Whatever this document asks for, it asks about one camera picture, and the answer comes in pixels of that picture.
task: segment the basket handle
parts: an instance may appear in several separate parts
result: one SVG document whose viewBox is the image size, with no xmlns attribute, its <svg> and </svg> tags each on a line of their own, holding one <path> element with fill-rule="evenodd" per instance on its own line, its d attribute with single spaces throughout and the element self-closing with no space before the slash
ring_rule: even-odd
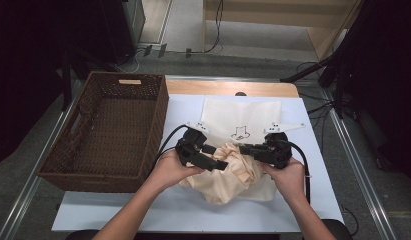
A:
<svg viewBox="0 0 411 240">
<path fill-rule="evenodd" d="M 74 134 L 79 126 L 80 120 L 82 118 L 82 114 L 80 109 L 76 106 L 71 118 L 68 120 L 68 125 L 66 127 L 65 135 L 68 136 L 69 134 Z"/>
<path fill-rule="evenodd" d="M 120 84 L 131 84 L 131 85 L 141 85 L 142 81 L 138 79 L 120 79 L 118 80 Z"/>
</svg>

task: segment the crumpled fabric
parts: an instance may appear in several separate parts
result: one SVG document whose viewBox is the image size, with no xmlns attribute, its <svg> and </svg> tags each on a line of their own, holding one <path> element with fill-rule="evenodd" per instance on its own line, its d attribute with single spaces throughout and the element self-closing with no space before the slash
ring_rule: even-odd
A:
<svg viewBox="0 0 411 240">
<path fill-rule="evenodd" d="M 274 182 L 264 174 L 258 161 L 240 154 L 239 148 L 233 143 L 225 143 L 213 155 L 205 155 L 229 164 L 224 171 L 205 171 L 187 177 L 179 183 L 181 186 L 200 191 L 207 202 L 218 205 L 226 204 L 236 196 L 256 201 L 270 201 L 274 198 Z"/>
</svg>

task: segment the wicker basket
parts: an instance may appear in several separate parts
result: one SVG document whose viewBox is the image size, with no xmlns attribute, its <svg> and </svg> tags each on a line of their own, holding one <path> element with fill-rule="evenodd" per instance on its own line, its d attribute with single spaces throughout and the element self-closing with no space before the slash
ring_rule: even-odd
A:
<svg viewBox="0 0 411 240">
<path fill-rule="evenodd" d="M 91 73 L 37 175 L 65 191 L 137 191 L 158 152 L 168 99 L 163 75 Z"/>
</svg>

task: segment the power cord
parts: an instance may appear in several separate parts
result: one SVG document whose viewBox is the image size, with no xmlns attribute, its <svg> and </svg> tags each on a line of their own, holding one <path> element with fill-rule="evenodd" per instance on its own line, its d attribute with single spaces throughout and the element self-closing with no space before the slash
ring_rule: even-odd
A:
<svg viewBox="0 0 411 240">
<path fill-rule="evenodd" d="M 299 68 L 302 67 L 303 65 L 305 65 L 305 64 L 316 64 L 316 63 L 318 63 L 318 62 L 303 62 L 303 63 L 299 64 L 298 66 L 296 66 L 296 73 L 299 73 Z M 321 77 L 321 75 L 318 71 L 316 71 L 316 73 L 317 73 L 318 77 Z M 316 79 L 305 78 L 305 77 L 303 77 L 302 79 L 303 80 L 316 80 Z"/>
<path fill-rule="evenodd" d="M 308 161 L 307 158 L 305 157 L 305 153 L 302 151 L 302 149 L 294 144 L 293 142 L 285 141 L 285 140 L 278 140 L 284 144 L 289 145 L 290 147 L 293 147 L 298 151 L 298 153 L 301 155 L 302 160 L 304 161 L 304 173 L 305 173 L 305 196 L 307 198 L 307 201 L 309 204 L 311 204 L 311 182 L 310 182 L 310 171 L 308 168 Z"/>
<path fill-rule="evenodd" d="M 315 100 L 330 101 L 327 98 L 315 97 L 315 96 L 311 96 L 311 95 L 308 95 L 308 94 L 305 94 L 305 93 L 302 93 L 302 92 L 298 92 L 298 94 L 299 94 L 299 96 L 304 96 L 304 97 L 315 99 Z"/>
<path fill-rule="evenodd" d="M 311 120 L 317 120 L 312 126 L 313 129 L 315 129 L 315 127 L 320 123 L 320 119 L 323 119 L 323 123 L 322 123 L 322 127 L 321 127 L 321 140 L 320 140 L 321 153 L 324 152 L 324 128 L 325 128 L 327 116 L 330 114 L 330 111 L 334 108 L 334 104 L 335 104 L 334 101 L 328 101 L 328 102 L 324 103 L 323 105 L 321 105 L 320 107 L 317 107 L 315 109 L 311 109 L 311 110 L 307 111 L 308 115 L 310 115 L 312 113 L 315 113 L 315 112 L 318 112 L 318 111 L 322 110 L 317 117 L 311 117 L 310 116 Z M 343 101 L 342 104 L 341 104 L 342 107 L 349 107 L 350 105 L 351 105 L 351 103 L 349 101 Z"/>
<path fill-rule="evenodd" d="M 158 151 L 158 153 L 157 153 L 157 155 L 156 155 L 156 157 L 155 157 L 155 159 L 154 159 L 154 161 L 153 161 L 152 168 L 151 168 L 151 170 L 150 170 L 149 173 L 148 173 L 148 177 L 149 177 L 149 175 L 151 175 L 153 169 L 155 168 L 155 165 L 158 163 L 158 161 L 159 161 L 159 159 L 161 158 L 162 154 L 164 154 L 166 151 L 174 148 L 174 147 L 171 147 L 171 148 L 166 149 L 166 150 L 164 151 L 165 146 L 167 145 L 167 143 L 168 143 L 168 142 L 170 141 L 170 139 L 174 136 L 174 134 L 176 134 L 176 133 L 178 132 L 178 130 L 180 130 L 180 129 L 184 128 L 184 127 L 187 128 L 187 126 L 186 126 L 185 124 L 176 127 L 176 128 L 170 133 L 170 135 L 168 135 L 167 139 L 165 139 L 164 143 L 162 144 L 161 148 L 159 149 L 159 151 Z"/>
<path fill-rule="evenodd" d="M 139 54 L 139 53 L 141 53 L 141 52 L 144 52 L 145 51 L 145 49 L 140 49 L 140 50 L 138 50 L 137 52 L 136 52 L 136 54 L 134 54 L 134 60 L 136 61 L 136 65 L 137 65 L 137 67 L 136 67 L 136 69 L 134 69 L 133 71 L 125 71 L 125 70 L 123 70 L 123 69 L 121 69 L 120 67 L 118 67 L 117 65 L 115 65 L 115 67 L 118 69 L 118 70 L 120 70 L 121 72 L 124 72 L 124 73 L 134 73 L 134 72 L 137 72 L 137 70 L 139 70 L 139 68 L 140 68 L 140 63 L 139 63 L 139 60 L 137 59 L 137 54 Z"/>
<path fill-rule="evenodd" d="M 358 231 L 360 230 L 360 224 L 359 224 L 359 222 L 358 222 L 357 217 L 355 216 L 355 214 L 354 214 L 351 210 L 349 210 L 348 208 L 344 207 L 343 205 L 342 205 L 342 208 L 343 208 L 343 210 L 345 210 L 347 213 L 349 213 L 349 214 L 354 218 L 356 228 L 355 228 L 355 231 L 354 231 L 354 232 L 350 233 L 351 236 L 353 237 L 353 236 L 357 235 Z"/>
<path fill-rule="evenodd" d="M 199 52 L 199 51 L 193 51 L 193 52 L 188 52 L 188 51 L 185 51 L 185 52 L 165 51 L 165 52 L 181 53 L 181 54 L 206 54 L 206 53 L 210 53 L 220 43 L 220 28 L 221 28 L 221 19 L 223 18 L 223 11 L 224 11 L 224 1 L 220 0 L 220 3 L 218 4 L 218 8 L 217 8 L 217 13 L 216 13 L 216 16 L 215 16 L 215 25 L 217 27 L 217 37 L 215 39 L 215 42 L 214 42 L 213 46 L 210 49 L 208 49 L 204 52 Z"/>
</svg>

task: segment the black cable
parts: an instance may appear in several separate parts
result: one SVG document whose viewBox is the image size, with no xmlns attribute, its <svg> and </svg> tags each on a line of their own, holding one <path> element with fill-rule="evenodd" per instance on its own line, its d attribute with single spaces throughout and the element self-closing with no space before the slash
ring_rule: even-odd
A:
<svg viewBox="0 0 411 240">
<path fill-rule="evenodd" d="M 308 113 L 308 115 L 309 115 L 309 114 L 311 114 L 311 113 L 317 112 L 317 111 L 319 111 L 319 110 L 321 110 L 321 109 L 323 109 L 323 108 L 325 108 L 325 107 L 328 107 L 328 106 L 332 105 L 333 103 L 334 103 L 334 101 L 327 102 L 327 103 L 321 105 L 320 107 L 317 107 L 317 108 L 308 110 L 307 113 Z"/>
<path fill-rule="evenodd" d="M 151 170 L 150 170 L 149 173 L 148 173 L 148 177 L 149 177 L 149 175 L 151 175 L 151 173 L 152 173 L 153 169 L 155 168 L 155 165 L 156 165 L 156 163 L 158 162 L 158 160 L 159 160 L 159 158 L 161 157 L 161 155 L 162 155 L 163 153 L 165 153 L 167 150 L 170 150 L 170 149 L 171 149 L 171 148 L 169 148 L 169 149 L 167 149 L 167 150 L 164 151 L 164 148 L 165 148 L 165 146 L 167 145 L 167 143 L 170 141 L 170 139 L 174 136 L 174 134 L 175 134 L 178 130 L 180 130 L 180 129 L 184 128 L 184 127 L 187 128 L 187 126 L 186 126 L 185 124 L 178 126 L 176 129 L 174 129 L 174 130 L 170 133 L 170 135 L 168 135 L 167 139 L 165 139 L 164 143 L 162 144 L 161 148 L 159 149 L 159 151 L 158 151 L 158 153 L 157 153 L 157 155 L 156 155 L 156 157 L 155 157 L 155 159 L 154 159 L 154 161 L 153 161 Z"/>
<path fill-rule="evenodd" d="M 299 96 L 305 96 L 305 97 L 311 98 L 311 99 L 323 100 L 323 101 L 330 101 L 330 100 L 327 99 L 327 98 L 315 97 L 315 96 L 311 96 L 311 95 L 308 95 L 308 94 L 305 94 L 305 93 L 301 93 L 301 92 L 298 92 L 298 94 L 299 94 Z"/>
<path fill-rule="evenodd" d="M 315 120 L 315 119 L 321 119 L 324 118 L 324 116 L 319 116 L 319 117 L 310 117 L 310 119 Z"/>
<path fill-rule="evenodd" d="M 332 110 L 332 106 L 329 107 L 329 110 L 327 111 L 326 115 L 324 115 L 323 118 L 323 126 L 321 126 L 321 154 L 324 152 L 324 125 L 326 124 L 326 118 L 330 114 L 330 111 Z"/>
<path fill-rule="evenodd" d="M 296 74 L 299 73 L 299 68 L 300 68 L 301 66 L 303 66 L 303 65 L 305 65 L 305 64 L 317 64 L 317 63 L 318 63 L 318 62 L 303 62 L 303 63 L 299 64 L 298 66 L 296 66 Z M 318 77 L 321 77 L 321 75 L 320 75 L 320 73 L 318 72 L 318 70 L 316 70 L 315 72 L 317 73 Z M 304 80 L 316 80 L 316 79 L 310 79 L 310 78 L 305 78 L 305 77 L 306 77 L 306 76 L 303 76 L 301 79 L 304 79 Z"/>
<path fill-rule="evenodd" d="M 122 65 L 124 65 L 124 64 L 126 64 L 130 59 L 132 59 L 132 58 L 135 58 L 136 59 L 136 55 L 138 54 L 138 53 L 140 53 L 140 52 L 143 52 L 143 51 L 145 51 L 145 49 L 146 48 L 137 48 L 137 50 L 136 50 L 136 52 L 134 53 L 134 55 L 133 56 L 130 56 L 130 57 L 128 57 L 128 58 L 126 58 L 122 63 L 120 63 L 120 64 L 115 64 L 115 67 L 117 67 L 119 70 L 121 70 L 121 71 L 123 71 L 123 72 L 126 72 L 126 71 L 124 71 L 124 70 L 122 70 L 121 68 L 119 68 L 118 66 L 122 66 Z"/>
<path fill-rule="evenodd" d="M 298 151 L 298 153 L 301 155 L 302 160 L 304 161 L 304 174 L 305 174 L 305 196 L 307 198 L 307 201 L 309 204 L 311 204 L 311 183 L 310 183 L 310 171 L 308 169 L 308 161 L 307 158 L 305 157 L 305 153 L 302 151 L 298 145 L 294 144 L 293 142 L 285 141 L 285 140 L 278 140 L 281 143 L 287 144 L 290 147 L 293 147 Z"/>
<path fill-rule="evenodd" d="M 324 115 L 324 113 L 326 113 L 326 111 L 327 111 L 327 109 L 328 109 L 328 107 L 333 107 L 333 106 L 325 106 L 325 108 L 324 108 L 324 110 L 318 115 L 318 117 L 316 118 L 317 119 L 317 122 L 315 122 L 314 123 L 314 125 L 312 126 L 312 129 L 315 129 L 315 127 L 318 125 L 318 123 L 320 122 L 320 119 L 321 118 L 324 118 L 323 117 L 323 115 Z"/>
<path fill-rule="evenodd" d="M 355 231 L 353 233 L 351 233 L 351 236 L 355 236 L 358 233 L 358 230 L 360 229 L 360 225 L 358 223 L 358 219 L 357 217 L 354 215 L 354 213 L 352 213 L 351 210 L 347 209 L 346 207 L 344 207 L 343 209 L 345 209 L 349 214 L 351 214 L 351 216 L 354 218 L 355 223 L 357 225 L 357 228 L 355 229 Z"/>
<path fill-rule="evenodd" d="M 218 4 L 217 8 L 217 15 L 215 16 L 215 25 L 217 26 L 217 38 L 215 39 L 214 45 L 206 50 L 204 53 L 209 53 L 218 45 L 220 42 L 220 26 L 221 26 L 221 19 L 223 18 L 223 11 L 224 11 L 224 1 L 220 0 L 220 4 Z"/>
<path fill-rule="evenodd" d="M 329 63 L 331 63 L 332 61 L 332 56 L 327 57 L 326 59 L 322 60 L 321 62 L 318 62 L 316 64 L 313 64 L 311 67 L 291 76 L 288 78 L 282 78 L 280 79 L 280 82 L 286 82 L 286 83 L 294 83 L 297 80 L 307 76 L 308 74 L 311 74 L 317 70 L 319 70 L 320 68 L 323 68 L 325 66 L 327 66 Z"/>
</svg>

